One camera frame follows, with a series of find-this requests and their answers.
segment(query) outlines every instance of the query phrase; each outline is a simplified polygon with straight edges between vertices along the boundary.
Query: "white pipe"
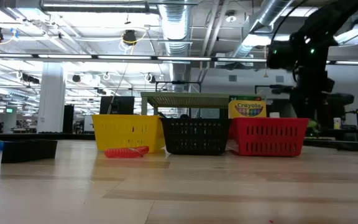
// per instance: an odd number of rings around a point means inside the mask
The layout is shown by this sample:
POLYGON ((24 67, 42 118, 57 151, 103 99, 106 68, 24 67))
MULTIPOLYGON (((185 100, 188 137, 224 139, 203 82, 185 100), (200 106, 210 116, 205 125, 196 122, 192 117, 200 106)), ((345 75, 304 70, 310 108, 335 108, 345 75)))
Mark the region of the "white pipe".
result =
POLYGON ((214 5, 213 5, 212 11, 211 11, 211 18, 209 20, 208 28, 206 29, 206 35, 205 35, 205 39, 204 39, 204 43, 203 43, 203 48, 201 50, 201 56, 204 56, 206 47, 209 42, 209 37, 211 36, 212 26, 214 25, 216 13, 218 12, 219 0, 214 0, 213 4, 214 5))
POLYGON ((229 5, 229 3, 230 3, 230 0, 224 0, 224 2, 223 2, 221 14, 219 15, 218 23, 215 26, 214 34, 212 36, 211 44, 209 45, 208 53, 206 54, 206 56, 211 56, 211 54, 212 54, 212 50, 215 46, 216 38, 218 37, 219 30, 221 28, 224 16, 226 15, 227 5, 229 5))

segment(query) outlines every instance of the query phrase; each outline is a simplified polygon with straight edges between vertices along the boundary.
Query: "ceiling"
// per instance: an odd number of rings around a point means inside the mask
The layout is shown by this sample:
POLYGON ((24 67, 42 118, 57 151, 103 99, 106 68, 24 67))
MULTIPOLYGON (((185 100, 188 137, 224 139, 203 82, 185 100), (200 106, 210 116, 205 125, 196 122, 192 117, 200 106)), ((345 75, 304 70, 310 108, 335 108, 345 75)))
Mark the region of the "ceiling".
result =
MULTIPOLYGON (((310 0, 290 16, 279 31, 280 35, 289 35, 300 28, 310 12, 326 4, 328 1, 310 0)), ((262 1, 230 1, 227 11, 234 11, 236 20, 221 24, 218 38, 212 53, 228 54, 242 42, 242 27, 246 17, 256 13, 262 1)), ((190 56, 200 56, 207 25, 213 8, 213 1, 198 1, 191 9, 190 56)), ((339 34, 345 33, 349 21, 339 34)), ((106 54, 106 55, 166 55, 161 18, 157 14, 142 13, 96 13, 96 12, 56 12, 24 8, 13 12, 0 10, 0 27, 4 41, 0 45, 0 53, 26 54, 106 54), (125 30, 135 30, 138 41, 131 48, 122 45, 121 35, 125 30)), ((266 48, 259 46, 250 53, 255 58, 265 58, 266 48)), ((329 60, 358 60, 358 41, 344 43, 342 47, 331 48, 329 60)), ((170 81, 168 63, 118 63, 118 62, 64 62, 67 78, 67 104, 75 104, 76 112, 92 114, 98 112, 98 103, 85 103, 86 99, 99 97, 94 89, 80 89, 98 85, 108 95, 117 90, 121 77, 122 83, 116 93, 122 96, 135 96, 139 101, 141 91, 153 91, 155 85, 149 83, 150 75, 156 80, 170 81), (85 77, 89 82, 73 82, 74 75, 85 77)), ((36 113, 39 102, 38 85, 25 88, 29 84, 20 80, 27 74, 42 81, 43 62, 4 60, 0 58, 0 106, 19 105, 21 113, 36 113)), ((191 77, 197 76, 200 70, 191 69, 191 77)), ((209 85, 227 87, 232 83, 223 82, 219 73, 225 70, 212 70, 205 82, 209 85)), ((252 83, 251 78, 244 79, 252 83)))

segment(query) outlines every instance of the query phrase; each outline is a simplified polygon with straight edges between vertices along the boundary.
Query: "crayola logo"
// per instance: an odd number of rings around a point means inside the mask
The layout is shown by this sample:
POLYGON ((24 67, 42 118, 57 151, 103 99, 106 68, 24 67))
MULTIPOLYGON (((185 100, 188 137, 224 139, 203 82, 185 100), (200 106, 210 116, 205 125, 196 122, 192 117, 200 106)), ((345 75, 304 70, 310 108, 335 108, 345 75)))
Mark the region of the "crayola logo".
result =
POLYGON ((236 110, 244 116, 258 116, 264 109, 262 105, 258 104, 243 104, 238 103, 234 106, 236 110))

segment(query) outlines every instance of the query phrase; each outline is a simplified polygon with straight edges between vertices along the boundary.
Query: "pillar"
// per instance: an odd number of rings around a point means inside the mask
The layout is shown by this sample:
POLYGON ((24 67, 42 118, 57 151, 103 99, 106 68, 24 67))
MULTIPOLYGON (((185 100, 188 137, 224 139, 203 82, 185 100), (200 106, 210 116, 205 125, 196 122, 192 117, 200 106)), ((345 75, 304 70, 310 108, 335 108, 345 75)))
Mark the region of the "pillar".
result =
POLYGON ((6 111, 2 116, 2 121, 4 123, 3 133, 10 133, 12 128, 16 128, 16 118, 17 116, 17 107, 6 107, 6 111))
POLYGON ((66 77, 62 63, 44 62, 38 110, 38 133, 63 131, 66 77))

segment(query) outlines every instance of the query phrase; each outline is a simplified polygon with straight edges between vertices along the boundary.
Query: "crayola box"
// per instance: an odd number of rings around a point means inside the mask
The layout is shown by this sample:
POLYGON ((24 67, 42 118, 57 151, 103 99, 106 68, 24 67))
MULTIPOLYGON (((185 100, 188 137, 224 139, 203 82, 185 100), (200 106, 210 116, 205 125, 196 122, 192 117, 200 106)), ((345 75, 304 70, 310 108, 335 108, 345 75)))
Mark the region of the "crayola box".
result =
POLYGON ((266 118, 266 102, 232 100, 229 103, 229 118, 266 118))

